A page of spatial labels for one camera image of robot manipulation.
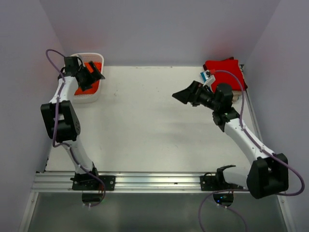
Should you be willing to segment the red t shirt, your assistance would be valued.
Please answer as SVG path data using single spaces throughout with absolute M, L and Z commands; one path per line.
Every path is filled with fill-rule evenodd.
M 232 87 L 233 91 L 241 91 L 247 89 L 243 73 L 239 66 L 239 61 L 234 60 L 207 60 L 203 65 L 204 70 L 209 70 L 215 76 L 215 82 L 211 85 L 213 92 L 218 84 L 226 83 Z

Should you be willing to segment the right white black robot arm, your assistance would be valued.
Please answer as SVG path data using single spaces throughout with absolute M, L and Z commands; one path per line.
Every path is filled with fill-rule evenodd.
M 240 114 L 232 106 L 233 93 L 228 84 L 219 84 L 214 92 L 200 82 L 173 93 L 172 97 L 183 104 L 203 105 L 212 110 L 213 121 L 241 149 L 251 167 L 226 165 L 216 170 L 215 176 L 203 175 L 201 181 L 212 183 L 218 189 L 240 186 L 256 198 L 286 191 L 289 187 L 288 160 L 284 154 L 275 154 L 246 127 Z

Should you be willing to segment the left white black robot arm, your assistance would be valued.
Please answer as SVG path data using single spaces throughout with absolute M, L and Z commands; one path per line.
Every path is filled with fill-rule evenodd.
M 53 147 L 62 146 L 74 165 L 73 190 L 104 191 L 97 169 L 81 142 L 81 124 L 72 105 L 76 92 L 98 88 L 104 79 L 103 59 L 78 54 L 64 57 L 64 62 L 64 67 L 59 70 L 58 87 L 53 98 L 41 105 L 45 128 Z

